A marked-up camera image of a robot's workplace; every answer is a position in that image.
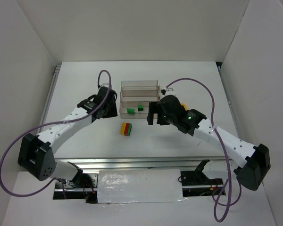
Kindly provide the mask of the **green sloped lego brick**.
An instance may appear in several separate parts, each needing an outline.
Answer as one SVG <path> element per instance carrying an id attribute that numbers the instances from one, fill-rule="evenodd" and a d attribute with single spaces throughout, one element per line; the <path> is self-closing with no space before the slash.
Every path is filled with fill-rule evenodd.
<path id="1" fill-rule="evenodd" d="M 134 114 L 135 114 L 135 109 L 133 109 L 133 108 L 127 108 L 127 109 L 126 109 L 126 112 L 127 112 L 127 114 L 129 114 L 129 115 L 134 115 Z"/>

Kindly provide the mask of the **green long lego brick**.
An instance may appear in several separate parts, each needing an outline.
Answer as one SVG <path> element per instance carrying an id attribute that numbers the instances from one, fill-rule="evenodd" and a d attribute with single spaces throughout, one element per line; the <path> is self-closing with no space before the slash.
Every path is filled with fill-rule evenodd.
<path id="1" fill-rule="evenodd" d="M 127 136 L 130 136 L 130 134 L 131 134 L 131 129 L 132 129 L 132 124 L 130 123 L 130 124 L 129 124 L 129 127 L 128 127 L 128 131 L 127 131 Z"/>

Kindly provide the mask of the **red long lego brick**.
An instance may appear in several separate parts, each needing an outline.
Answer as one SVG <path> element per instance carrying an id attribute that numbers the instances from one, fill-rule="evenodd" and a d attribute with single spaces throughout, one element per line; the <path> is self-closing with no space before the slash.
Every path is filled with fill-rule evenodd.
<path id="1" fill-rule="evenodd" d="M 124 135 L 125 135 L 125 136 L 128 136 L 130 126 L 131 126 L 130 123 L 125 123 L 125 129 L 124 129 Z"/>

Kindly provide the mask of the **yellow long lego brick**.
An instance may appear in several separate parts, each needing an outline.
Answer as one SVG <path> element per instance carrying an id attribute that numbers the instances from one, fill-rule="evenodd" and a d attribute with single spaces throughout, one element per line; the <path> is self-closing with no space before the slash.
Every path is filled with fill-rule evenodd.
<path id="1" fill-rule="evenodd" d="M 125 134 L 125 128 L 126 128 L 126 122 L 123 122 L 122 125 L 121 125 L 121 130 L 120 130 L 121 135 Z"/>

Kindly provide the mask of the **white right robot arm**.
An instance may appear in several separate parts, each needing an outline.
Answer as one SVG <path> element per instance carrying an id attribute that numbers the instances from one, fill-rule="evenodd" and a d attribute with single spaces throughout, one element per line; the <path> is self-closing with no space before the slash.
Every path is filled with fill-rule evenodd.
<path id="1" fill-rule="evenodd" d="M 174 125 L 180 132 L 201 139 L 220 151 L 226 151 L 227 156 L 238 165 L 234 170 L 238 182 L 249 190 L 256 191 L 271 168 L 267 146 L 245 142 L 214 126 L 203 113 L 195 109 L 186 110 L 174 95 L 149 103 L 149 125 L 153 124 L 155 114 L 157 124 Z"/>

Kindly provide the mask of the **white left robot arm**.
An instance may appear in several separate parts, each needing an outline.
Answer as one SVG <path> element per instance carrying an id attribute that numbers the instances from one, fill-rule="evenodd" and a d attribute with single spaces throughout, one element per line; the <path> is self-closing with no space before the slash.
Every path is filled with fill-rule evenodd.
<path id="1" fill-rule="evenodd" d="M 60 178 L 81 188 L 91 183 L 91 178 L 71 162 L 56 160 L 56 151 L 75 133 L 101 118 L 117 116 L 117 93 L 101 86 L 96 95 L 81 101 L 61 124 L 53 125 L 37 135 L 22 138 L 18 164 L 39 181 Z"/>

